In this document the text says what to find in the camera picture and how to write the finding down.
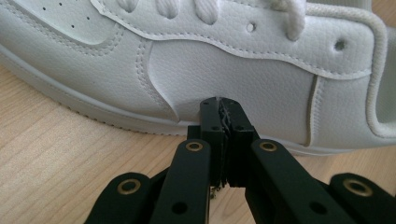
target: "metal linkage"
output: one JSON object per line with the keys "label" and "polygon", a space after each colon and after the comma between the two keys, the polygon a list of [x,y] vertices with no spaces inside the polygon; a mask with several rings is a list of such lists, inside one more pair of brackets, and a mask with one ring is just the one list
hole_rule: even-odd
{"label": "metal linkage", "polygon": [[113,179],[87,223],[207,223],[209,187],[246,188],[257,223],[396,223],[396,199],[358,175],[313,178],[278,142],[260,139],[242,106],[201,102],[171,166],[149,179]]}

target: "shoelace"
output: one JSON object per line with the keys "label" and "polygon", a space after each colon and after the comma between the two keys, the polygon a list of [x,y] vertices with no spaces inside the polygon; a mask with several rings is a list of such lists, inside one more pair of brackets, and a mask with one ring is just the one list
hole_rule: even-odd
{"label": "shoelace", "polygon": [[[127,12],[133,12],[139,0],[117,0],[120,7]],[[219,0],[194,0],[197,16],[206,24],[214,24],[219,17]],[[156,0],[160,15],[168,19],[177,16],[180,0]],[[297,40],[304,30],[306,0],[272,0],[272,8],[287,11],[289,14],[287,36]]]}

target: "white sneaker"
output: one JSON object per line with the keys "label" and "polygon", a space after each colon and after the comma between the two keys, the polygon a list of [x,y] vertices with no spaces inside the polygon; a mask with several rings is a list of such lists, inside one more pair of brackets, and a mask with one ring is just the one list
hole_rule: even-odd
{"label": "white sneaker", "polygon": [[337,2],[353,7],[0,0],[0,63],[124,129],[185,134],[199,103],[221,96],[241,103],[263,137],[295,152],[395,144],[395,63],[386,59],[389,48],[394,60],[396,32],[356,8],[370,1]]}

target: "light wooden surface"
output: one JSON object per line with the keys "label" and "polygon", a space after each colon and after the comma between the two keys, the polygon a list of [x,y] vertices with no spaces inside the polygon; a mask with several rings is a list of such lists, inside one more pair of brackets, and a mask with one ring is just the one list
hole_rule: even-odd
{"label": "light wooden surface", "polygon": [[[374,1],[396,26],[396,1]],[[183,136],[127,132],[87,119],[35,91],[0,65],[0,223],[83,223],[106,184],[167,167]],[[396,147],[330,157],[298,157],[328,182],[339,173],[368,177],[396,193]],[[242,189],[210,204],[211,223],[254,223]]]}

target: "shoe tongue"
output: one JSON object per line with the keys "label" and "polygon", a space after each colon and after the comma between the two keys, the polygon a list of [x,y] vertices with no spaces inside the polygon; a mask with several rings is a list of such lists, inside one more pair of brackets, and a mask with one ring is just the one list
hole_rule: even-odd
{"label": "shoe tongue", "polygon": [[308,2],[340,7],[357,7],[372,11],[372,0],[308,0]]}

